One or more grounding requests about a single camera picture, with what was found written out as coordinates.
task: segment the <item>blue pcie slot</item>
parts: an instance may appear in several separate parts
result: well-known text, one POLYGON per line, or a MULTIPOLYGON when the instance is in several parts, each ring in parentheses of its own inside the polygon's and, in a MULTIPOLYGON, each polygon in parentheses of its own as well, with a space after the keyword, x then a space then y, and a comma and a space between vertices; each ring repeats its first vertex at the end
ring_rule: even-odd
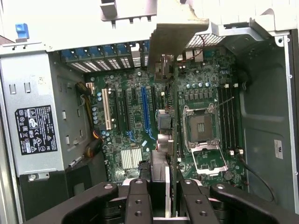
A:
POLYGON ((151 128, 150 128, 150 115, 149 115, 149 107, 148 107, 148 96, 146 92, 146 87, 141 87, 141 97, 142 97, 142 105, 143 105, 143 114, 144 114, 144 128, 145 132, 149 134, 149 137, 153 140, 155 138, 152 137, 151 128))

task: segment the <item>blue tab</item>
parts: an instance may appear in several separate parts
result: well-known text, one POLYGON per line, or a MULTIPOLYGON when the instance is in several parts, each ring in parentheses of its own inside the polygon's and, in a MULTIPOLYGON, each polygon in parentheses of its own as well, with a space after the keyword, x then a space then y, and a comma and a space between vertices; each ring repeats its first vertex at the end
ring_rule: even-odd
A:
POLYGON ((15 25, 15 30, 17 31, 18 38, 29 39, 28 26, 26 23, 17 23, 15 25))

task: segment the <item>warning label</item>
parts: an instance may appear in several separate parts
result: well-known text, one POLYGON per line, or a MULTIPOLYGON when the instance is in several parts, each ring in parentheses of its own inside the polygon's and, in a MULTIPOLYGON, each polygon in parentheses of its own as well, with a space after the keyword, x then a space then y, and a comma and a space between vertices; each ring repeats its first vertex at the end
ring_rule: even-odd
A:
POLYGON ((22 155, 57 151, 50 105, 18 109, 14 115, 22 155))

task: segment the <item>white sticker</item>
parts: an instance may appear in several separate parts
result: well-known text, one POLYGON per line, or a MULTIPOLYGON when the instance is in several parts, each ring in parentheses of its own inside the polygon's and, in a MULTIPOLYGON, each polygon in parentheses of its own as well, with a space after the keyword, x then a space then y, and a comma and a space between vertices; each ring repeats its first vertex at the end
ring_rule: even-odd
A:
POLYGON ((142 147, 145 147, 146 143, 148 143, 146 140, 142 143, 142 147))
POLYGON ((49 85, 47 85, 46 77, 37 77, 37 89, 39 95, 47 95, 49 93, 49 85))
POLYGON ((283 159, 281 141, 274 139, 274 147, 275 147, 275 156, 279 159, 283 159))

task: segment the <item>black cable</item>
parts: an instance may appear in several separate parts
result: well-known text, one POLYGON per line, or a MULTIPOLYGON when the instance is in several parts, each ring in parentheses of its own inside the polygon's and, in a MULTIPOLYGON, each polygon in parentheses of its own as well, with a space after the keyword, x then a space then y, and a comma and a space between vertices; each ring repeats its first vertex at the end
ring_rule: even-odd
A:
POLYGON ((272 187, 259 174, 257 174, 250 166, 247 165, 247 163, 245 162, 245 160, 243 159, 241 154, 237 154, 237 158, 239 159, 239 161, 243 164, 243 166, 248 171, 250 171, 252 174, 254 174, 268 188, 268 190, 270 191, 270 193, 272 195, 272 200, 270 202, 276 202, 275 193, 274 193, 274 190, 272 189, 272 187))

